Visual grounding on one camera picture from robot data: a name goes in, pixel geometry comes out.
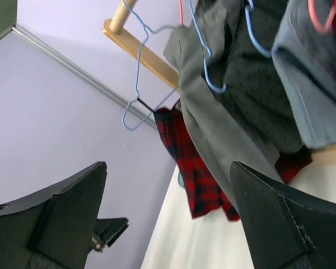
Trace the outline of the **dark grey dotted skirt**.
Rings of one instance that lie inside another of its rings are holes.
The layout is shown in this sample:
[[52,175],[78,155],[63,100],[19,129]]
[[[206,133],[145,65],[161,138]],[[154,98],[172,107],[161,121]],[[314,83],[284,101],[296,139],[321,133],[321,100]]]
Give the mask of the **dark grey dotted skirt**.
[[239,1],[227,18],[231,45],[223,82],[229,97],[259,134],[279,151],[293,154],[303,143],[272,59],[258,52],[250,39],[247,5],[247,1]]

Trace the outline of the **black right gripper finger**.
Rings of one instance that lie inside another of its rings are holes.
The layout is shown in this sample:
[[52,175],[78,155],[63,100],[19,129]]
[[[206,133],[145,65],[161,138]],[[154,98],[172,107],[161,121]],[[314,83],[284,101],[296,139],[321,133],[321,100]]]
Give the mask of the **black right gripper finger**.
[[336,203],[240,162],[230,179],[255,268],[336,268]]

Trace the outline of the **light blue denim skirt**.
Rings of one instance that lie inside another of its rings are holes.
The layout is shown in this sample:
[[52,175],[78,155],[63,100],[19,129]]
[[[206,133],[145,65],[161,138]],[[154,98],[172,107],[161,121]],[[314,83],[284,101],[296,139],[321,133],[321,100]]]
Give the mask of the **light blue denim skirt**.
[[336,42],[332,30],[316,30],[307,1],[288,2],[272,60],[305,146],[336,143]]

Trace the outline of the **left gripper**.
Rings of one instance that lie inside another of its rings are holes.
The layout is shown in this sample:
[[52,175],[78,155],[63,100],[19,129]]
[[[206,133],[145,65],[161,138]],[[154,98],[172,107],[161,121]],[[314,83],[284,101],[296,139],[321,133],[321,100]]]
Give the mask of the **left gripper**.
[[111,247],[129,227],[123,218],[96,219],[107,166],[0,204],[0,268],[84,268],[90,250]]

